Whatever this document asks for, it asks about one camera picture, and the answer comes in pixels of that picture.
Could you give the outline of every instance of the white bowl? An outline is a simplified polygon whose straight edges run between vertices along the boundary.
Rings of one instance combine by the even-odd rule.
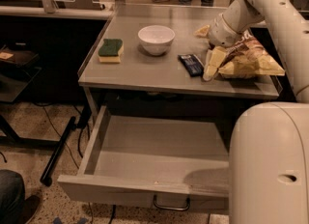
[[[165,53],[175,38],[172,29],[165,26],[148,26],[138,32],[138,38],[145,50],[154,56]]]

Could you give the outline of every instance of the drawer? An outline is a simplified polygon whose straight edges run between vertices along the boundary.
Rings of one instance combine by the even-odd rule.
[[[227,213],[219,122],[111,115],[102,106],[77,175],[58,183],[75,201]]]

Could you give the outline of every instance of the metal handle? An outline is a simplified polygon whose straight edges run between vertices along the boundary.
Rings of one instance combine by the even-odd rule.
[[[154,205],[160,209],[160,210],[175,210],[175,211],[187,211],[190,209],[190,199],[187,198],[186,200],[186,206],[184,208],[175,208],[175,207],[168,207],[168,206],[162,206],[162,205],[159,205],[157,202],[156,202],[156,195],[154,196]]]

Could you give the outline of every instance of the floor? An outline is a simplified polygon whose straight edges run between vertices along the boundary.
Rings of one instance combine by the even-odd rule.
[[[113,0],[100,0],[111,3]],[[152,0],[126,0],[128,3],[152,3]],[[230,0],[215,0],[214,5],[227,7]],[[171,0],[164,4],[176,4]],[[192,5],[200,5],[199,0],[193,0]],[[0,104],[0,113],[21,137],[58,140],[59,134],[65,129],[71,116],[78,120],[82,106],[67,104],[37,105],[30,102],[15,104]],[[41,196],[42,203],[31,223],[110,223],[112,206],[71,201],[57,183],[59,175],[75,175],[81,157],[77,151],[77,141],[80,129],[73,131],[53,173],[53,183],[50,187],[40,183],[42,170],[50,158],[51,152],[17,149],[0,146],[7,163],[0,157],[0,168],[15,170],[23,176],[26,195]],[[81,136],[81,151],[85,151],[88,141],[87,129]],[[112,223],[127,224],[228,224],[229,216],[212,214],[210,221],[207,213],[176,212],[167,210],[150,210],[117,206]]]

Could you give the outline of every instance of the green scouring pad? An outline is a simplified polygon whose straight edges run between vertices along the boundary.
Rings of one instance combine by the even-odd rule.
[[[120,63],[120,55],[124,51],[121,39],[104,39],[103,46],[98,50],[98,59],[102,63]]]

